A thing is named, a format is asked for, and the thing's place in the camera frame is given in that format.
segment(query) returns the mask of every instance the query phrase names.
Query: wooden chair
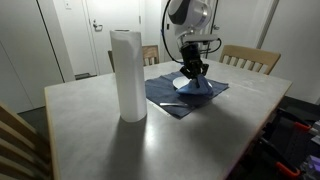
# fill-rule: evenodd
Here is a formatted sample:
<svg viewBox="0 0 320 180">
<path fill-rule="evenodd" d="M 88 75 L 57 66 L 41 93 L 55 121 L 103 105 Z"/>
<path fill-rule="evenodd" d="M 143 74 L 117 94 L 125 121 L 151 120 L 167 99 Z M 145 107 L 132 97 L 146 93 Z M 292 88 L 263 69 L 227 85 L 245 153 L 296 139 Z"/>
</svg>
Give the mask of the wooden chair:
<svg viewBox="0 0 320 180">
<path fill-rule="evenodd" d="M 142 46 L 142 54 L 143 54 L 143 66 L 159 64 L 158 45 Z M 109 55 L 113 72 L 115 72 L 112 51 L 108 51 L 108 55 Z"/>
<path fill-rule="evenodd" d="M 260 49 L 225 45 L 219 62 L 224 63 L 226 59 L 225 63 L 228 65 L 247 68 L 248 70 L 255 72 L 260 72 L 265 65 L 267 67 L 263 73 L 269 75 L 280 56 L 279 53 L 263 51 Z"/>
<path fill-rule="evenodd" d="M 49 142 L 0 104 L 0 179 L 52 179 Z"/>
</svg>

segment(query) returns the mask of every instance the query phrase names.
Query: door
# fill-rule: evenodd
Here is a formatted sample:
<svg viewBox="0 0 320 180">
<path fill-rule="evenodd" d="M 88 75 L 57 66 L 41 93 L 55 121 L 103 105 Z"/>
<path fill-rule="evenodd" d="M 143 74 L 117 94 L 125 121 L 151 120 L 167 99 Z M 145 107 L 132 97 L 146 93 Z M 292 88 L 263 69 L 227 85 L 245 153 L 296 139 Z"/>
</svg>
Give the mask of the door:
<svg viewBox="0 0 320 180">
<path fill-rule="evenodd" d="M 2 46 L 33 108 L 44 106 L 44 87 L 63 79 L 37 1 L 2 0 L 0 23 Z"/>
<path fill-rule="evenodd" d="M 74 75 L 87 73 L 97 75 L 97 63 L 87 28 L 88 20 L 84 11 L 86 9 L 84 3 L 82 0 L 50 1 L 53 1 L 59 19 Z M 41 8 L 46 8 L 46 5 L 43 4 L 45 3 L 40 3 Z"/>
<path fill-rule="evenodd" d="M 140 31 L 139 0 L 86 0 L 100 74 L 111 73 L 110 30 Z"/>
</svg>

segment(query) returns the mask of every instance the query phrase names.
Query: dark blue towel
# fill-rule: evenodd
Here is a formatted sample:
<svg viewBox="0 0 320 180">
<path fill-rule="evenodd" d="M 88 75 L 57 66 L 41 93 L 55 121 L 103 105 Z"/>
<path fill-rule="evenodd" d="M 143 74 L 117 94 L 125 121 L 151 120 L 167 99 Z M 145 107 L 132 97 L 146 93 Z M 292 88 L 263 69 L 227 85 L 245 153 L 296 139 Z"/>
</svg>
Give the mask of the dark blue towel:
<svg viewBox="0 0 320 180">
<path fill-rule="evenodd" d="M 181 95 L 178 94 L 172 81 L 183 76 L 180 72 L 173 72 L 167 75 L 160 76 L 155 79 L 149 79 L 146 81 L 146 95 L 147 98 L 160 106 L 160 103 L 185 103 L 190 107 L 177 107 L 177 106 L 164 106 L 161 107 L 169 114 L 182 118 L 188 115 L 193 109 L 200 107 L 207 103 L 210 99 L 214 98 L 222 91 L 226 90 L 229 86 L 226 83 L 220 83 L 217 81 L 209 80 L 212 85 L 213 94 L 208 95 Z"/>
</svg>

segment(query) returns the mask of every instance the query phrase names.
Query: paper towel roll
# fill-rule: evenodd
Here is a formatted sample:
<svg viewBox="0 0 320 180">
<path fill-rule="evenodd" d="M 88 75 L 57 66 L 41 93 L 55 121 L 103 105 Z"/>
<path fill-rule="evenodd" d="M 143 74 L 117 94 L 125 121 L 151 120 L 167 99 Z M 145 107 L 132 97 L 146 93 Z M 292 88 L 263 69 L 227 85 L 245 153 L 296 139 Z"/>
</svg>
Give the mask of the paper towel roll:
<svg viewBox="0 0 320 180">
<path fill-rule="evenodd" d="M 121 118 L 136 122 L 147 114 L 141 33 L 110 31 Z"/>
</svg>

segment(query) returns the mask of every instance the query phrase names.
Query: gray table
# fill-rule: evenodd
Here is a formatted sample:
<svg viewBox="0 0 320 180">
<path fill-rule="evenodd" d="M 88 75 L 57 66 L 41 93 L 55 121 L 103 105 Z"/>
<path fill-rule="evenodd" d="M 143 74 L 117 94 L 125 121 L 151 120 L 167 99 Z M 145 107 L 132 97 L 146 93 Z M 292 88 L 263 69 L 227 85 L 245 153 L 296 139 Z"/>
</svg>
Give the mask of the gray table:
<svg viewBox="0 0 320 180">
<path fill-rule="evenodd" d="M 45 89 L 57 179 L 223 179 L 291 82 L 206 60 L 207 78 L 230 88 L 181 120 L 147 103 L 138 123 L 120 120 L 115 75 Z M 180 69 L 145 67 L 145 78 Z"/>
</svg>

